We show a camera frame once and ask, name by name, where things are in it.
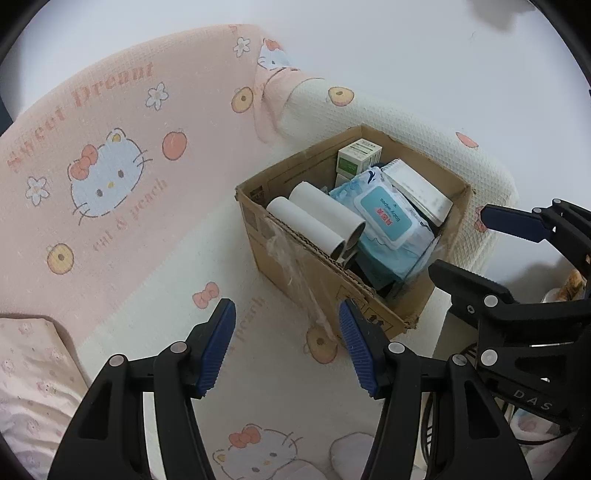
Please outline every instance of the pink pillow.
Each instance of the pink pillow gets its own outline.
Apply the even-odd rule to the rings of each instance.
[[[86,390],[51,322],[0,319],[0,432],[34,478],[47,478]]]

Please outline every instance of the red bow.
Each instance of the red bow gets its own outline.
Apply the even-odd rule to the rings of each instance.
[[[215,299],[219,296],[220,289],[215,282],[209,282],[205,285],[205,289],[193,295],[193,301],[200,309],[206,309],[209,305],[209,300]]]
[[[267,46],[267,48],[271,51],[281,49],[281,45],[279,45],[275,40],[271,40],[270,38],[266,38],[263,41],[265,42],[265,45]]]
[[[90,173],[90,166],[94,165],[98,159],[98,150],[92,145],[85,146],[80,158],[70,167],[70,175],[76,180],[85,180]]]
[[[234,447],[246,448],[248,443],[259,443],[261,441],[261,432],[256,427],[244,427],[242,433],[231,433],[228,439]]]

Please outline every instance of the wipes label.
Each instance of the wipes label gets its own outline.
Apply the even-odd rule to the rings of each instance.
[[[398,248],[412,233],[414,219],[396,203],[390,193],[376,185],[355,199],[362,216],[381,232],[380,237],[392,248]]]

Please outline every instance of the white flower print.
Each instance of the white flower print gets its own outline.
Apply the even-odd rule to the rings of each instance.
[[[41,199],[46,199],[49,197],[49,192],[43,188],[47,183],[45,177],[41,177],[39,180],[36,180],[33,177],[29,177],[27,180],[27,184],[29,185],[29,189],[25,194],[25,197],[31,199],[34,206],[37,206],[41,203]]]
[[[164,82],[160,82],[156,88],[148,90],[148,99],[146,100],[146,107],[154,107],[160,110],[162,102],[168,98],[168,92],[165,90]]]
[[[236,42],[236,46],[234,47],[234,51],[236,52],[236,57],[240,57],[244,52],[250,51],[251,48],[248,44],[251,42],[250,38],[242,38],[239,37],[238,41]]]

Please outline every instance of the white wall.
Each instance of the white wall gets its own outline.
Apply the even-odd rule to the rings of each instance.
[[[560,197],[591,209],[589,85],[527,0],[51,0],[0,68],[0,93],[15,115],[125,47],[240,22],[303,70],[467,133],[508,166],[521,208]],[[538,300],[567,268],[549,245],[507,237],[488,276]]]

